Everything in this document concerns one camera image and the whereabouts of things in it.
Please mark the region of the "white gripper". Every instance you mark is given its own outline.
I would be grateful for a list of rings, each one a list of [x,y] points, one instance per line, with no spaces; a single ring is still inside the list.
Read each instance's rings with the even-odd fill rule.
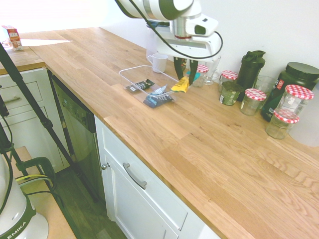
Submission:
[[[177,39],[172,33],[162,33],[162,37],[168,45],[157,36],[156,50],[160,54],[174,57],[174,68],[179,80],[183,78],[183,58],[191,59],[189,63],[190,86],[197,72],[197,60],[216,60],[220,57],[222,38],[217,33],[213,33],[209,37],[193,36],[189,40]]]

